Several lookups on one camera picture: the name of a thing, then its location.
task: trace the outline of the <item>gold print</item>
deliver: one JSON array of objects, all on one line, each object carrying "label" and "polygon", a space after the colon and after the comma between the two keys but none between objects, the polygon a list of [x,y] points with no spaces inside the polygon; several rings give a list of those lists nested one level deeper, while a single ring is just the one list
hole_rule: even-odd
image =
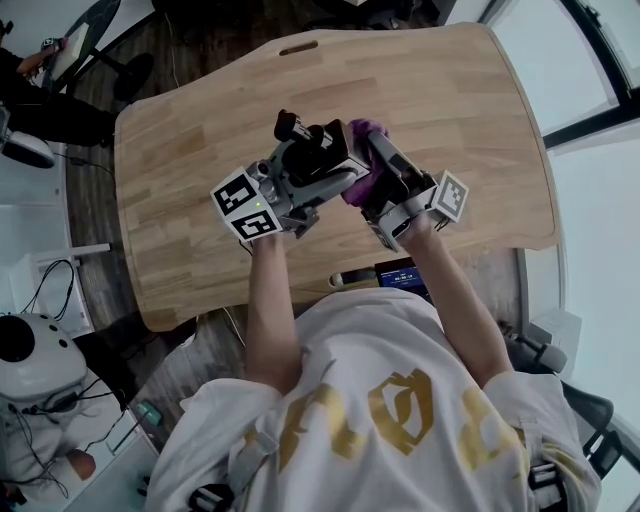
[{"label": "gold print", "polygon": [[327,411],[331,450],[334,453],[345,459],[352,459],[364,445],[366,437],[349,428],[347,412],[338,390],[322,383],[315,391],[292,402],[287,409],[285,426],[280,435],[278,472],[287,466],[295,454],[300,434],[307,432],[307,429],[302,428],[301,422],[306,410],[314,403],[323,405]]},{"label": "gold print", "polygon": [[[462,394],[462,404],[471,421],[462,427],[460,439],[458,440],[458,450],[462,461],[469,469],[476,470],[483,464],[495,459],[501,453],[514,447],[519,448],[521,453],[524,451],[516,430],[507,425],[502,419],[499,420],[500,440],[498,447],[494,450],[487,449],[484,439],[482,439],[480,424],[484,418],[491,414],[491,408],[483,399],[480,389],[475,387],[467,389]],[[524,465],[528,466],[526,457],[524,459],[520,475],[529,473],[528,468],[524,467]]]},{"label": "gold print", "polygon": [[[391,416],[382,393],[383,389],[389,385],[405,388],[394,399],[398,421]],[[404,429],[404,425],[411,417],[412,396],[416,397],[422,420],[422,427],[416,436],[412,436]],[[431,378],[417,368],[407,377],[394,372],[377,388],[369,391],[369,411],[379,434],[402,453],[409,455],[433,426]]]}]

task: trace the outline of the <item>wooden floor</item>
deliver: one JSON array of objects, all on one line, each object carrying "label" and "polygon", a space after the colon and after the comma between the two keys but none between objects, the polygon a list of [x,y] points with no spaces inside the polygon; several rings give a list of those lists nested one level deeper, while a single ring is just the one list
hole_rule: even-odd
[{"label": "wooden floor", "polygon": [[[155,59],[153,73],[136,98],[151,97],[174,89],[176,81],[184,85],[197,80],[271,39],[297,33],[306,22],[326,16],[310,0],[245,0],[243,4],[236,12],[220,12],[197,27],[174,20],[173,38],[166,19],[156,17],[109,56],[127,62],[140,53],[151,53]],[[424,26],[429,26],[427,16],[418,12],[409,27]],[[180,38],[186,38],[189,44]],[[113,99],[115,78],[111,68],[97,63],[82,76],[73,93],[99,108],[121,111],[126,105]],[[113,169],[113,148],[69,146],[68,154]],[[68,163],[67,195],[74,245],[113,245],[110,253],[84,258],[79,270],[89,313],[96,329],[100,329],[137,310],[122,250],[112,178],[100,168]],[[520,290],[515,251],[492,251],[460,262],[494,317],[518,325]],[[246,308],[233,308],[233,315],[242,335]],[[195,342],[170,354],[136,399],[151,401],[163,414],[160,428],[147,428],[159,448],[180,418],[179,401],[193,395],[208,380],[241,376],[241,361],[242,345],[232,334],[223,311],[201,317]]]}]

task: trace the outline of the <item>wrist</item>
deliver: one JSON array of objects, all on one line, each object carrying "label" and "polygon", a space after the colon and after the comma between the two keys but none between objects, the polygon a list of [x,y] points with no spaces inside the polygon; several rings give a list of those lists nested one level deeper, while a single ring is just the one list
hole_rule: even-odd
[{"label": "wrist", "polygon": [[253,242],[255,252],[274,251],[280,246],[282,246],[282,235],[280,233],[263,236]]},{"label": "wrist", "polygon": [[411,257],[429,254],[441,244],[442,240],[433,226],[421,230],[403,243]]}]

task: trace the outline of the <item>purple object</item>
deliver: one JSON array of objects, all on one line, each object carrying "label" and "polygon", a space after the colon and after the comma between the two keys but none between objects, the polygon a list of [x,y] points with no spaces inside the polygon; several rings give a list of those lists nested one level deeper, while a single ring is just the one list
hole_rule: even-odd
[{"label": "purple object", "polygon": [[358,180],[351,188],[345,190],[342,193],[342,199],[351,206],[360,207],[367,199],[378,176],[384,172],[384,166],[377,160],[369,144],[369,134],[380,132],[388,137],[389,130],[371,119],[354,119],[349,123],[349,128],[353,132],[356,145],[365,150],[366,163],[371,165],[371,172],[361,180]]}]

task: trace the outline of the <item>wooden table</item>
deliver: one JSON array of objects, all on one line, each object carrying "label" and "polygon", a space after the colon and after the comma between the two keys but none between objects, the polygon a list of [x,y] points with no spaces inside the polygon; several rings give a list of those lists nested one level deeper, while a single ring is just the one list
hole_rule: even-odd
[{"label": "wooden table", "polygon": [[[309,49],[290,51],[309,42]],[[297,34],[137,102],[118,118],[120,224],[150,329],[247,302],[250,257],[209,191],[238,166],[270,154],[282,108],[306,124],[376,119],[422,169],[459,176],[470,195],[463,221],[442,232],[450,248],[558,242],[544,146],[488,28]],[[318,283],[333,273],[404,256],[384,249],[359,210],[340,198],[320,208],[320,222],[301,240],[286,244],[294,300],[325,293]]]}]

